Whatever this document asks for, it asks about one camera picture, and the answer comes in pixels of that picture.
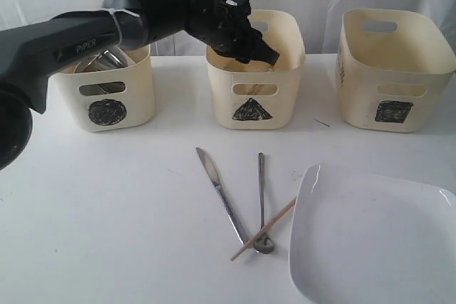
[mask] white table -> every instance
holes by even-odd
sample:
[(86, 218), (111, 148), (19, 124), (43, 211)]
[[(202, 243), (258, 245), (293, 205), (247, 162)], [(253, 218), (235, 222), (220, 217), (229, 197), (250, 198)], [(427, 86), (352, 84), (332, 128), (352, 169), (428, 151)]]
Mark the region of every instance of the white table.
[(28, 147), (0, 172), (0, 301), (307, 303), (289, 277), (290, 214), (270, 231), (277, 253), (229, 261), (240, 242), (196, 146), (212, 156), (250, 234), (260, 151), (269, 218), (320, 162), (456, 190), (454, 80), (423, 130), (359, 130), (339, 115), (335, 58), (308, 56), (294, 117), (270, 132), (214, 121), (202, 56), (152, 58), (156, 115), (125, 130), (78, 129), (51, 82)]

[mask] wooden chopstick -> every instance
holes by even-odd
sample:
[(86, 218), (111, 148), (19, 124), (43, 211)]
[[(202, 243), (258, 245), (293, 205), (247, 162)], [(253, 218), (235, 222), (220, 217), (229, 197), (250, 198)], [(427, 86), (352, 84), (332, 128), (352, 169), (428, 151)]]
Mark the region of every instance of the wooden chopstick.
[(258, 233), (256, 233), (255, 235), (253, 235), (242, 247), (241, 249), (239, 249), (236, 254), (234, 254), (230, 260), (231, 261), (234, 261), (237, 259), (238, 256), (240, 256), (241, 254), (243, 254), (243, 252), (250, 248), (251, 245), (254, 244), (255, 240), (257, 240), (265, 231), (269, 230), (278, 220), (280, 220), (282, 218), (283, 215), (285, 215), (287, 213), (288, 210), (290, 210), (291, 208), (294, 207), (294, 205), (296, 204), (296, 197), (294, 199), (292, 199), (290, 201), (290, 203), (288, 203), (285, 208), (283, 208), (270, 222), (268, 222), (267, 224), (264, 225), (263, 228), (261, 228)]

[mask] square white plate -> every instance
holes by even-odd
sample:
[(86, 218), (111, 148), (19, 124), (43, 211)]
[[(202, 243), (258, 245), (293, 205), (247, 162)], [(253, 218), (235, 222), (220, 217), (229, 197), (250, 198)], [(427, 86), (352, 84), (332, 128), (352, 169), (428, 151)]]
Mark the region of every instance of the square white plate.
[(289, 264), (317, 304), (456, 303), (456, 197), (427, 184), (314, 165)]

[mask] metal spoon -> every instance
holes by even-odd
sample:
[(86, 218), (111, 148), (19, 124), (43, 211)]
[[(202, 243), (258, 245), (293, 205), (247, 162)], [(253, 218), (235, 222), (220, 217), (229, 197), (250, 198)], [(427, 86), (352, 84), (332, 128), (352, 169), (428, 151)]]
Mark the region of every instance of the metal spoon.
[[(259, 185), (259, 208), (261, 214), (261, 226), (264, 227), (264, 154), (258, 154), (258, 185)], [(263, 233), (253, 244), (256, 251), (263, 254), (270, 254), (274, 250), (274, 242), (269, 238), (268, 233)]]

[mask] storage bin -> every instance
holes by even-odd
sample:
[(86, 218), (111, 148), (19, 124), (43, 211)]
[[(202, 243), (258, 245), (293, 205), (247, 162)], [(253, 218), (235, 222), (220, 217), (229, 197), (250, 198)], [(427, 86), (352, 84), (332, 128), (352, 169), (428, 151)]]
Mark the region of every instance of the storage bin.
[(154, 115), (150, 46), (126, 53), (135, 65), (94, 73), (73, 73), (73, 65), (55, 75), (73, 119), (83, 130), (137, 126)]
[(252, 25), (267, 24), (264, 40), (280, 57), (273, 68), (252, 61), (242, 64), (207, 48), (207, 69), (217, 122), (241, 130), (274, 130), (293, 114), (305, 50), (298, 24), (281, 11), (253, 10)]
[(343, 16), (336, 84), (343, 118), (353, 126), (418, 130), (455, 69), (451, 47), (423, 15), (356, 9)]

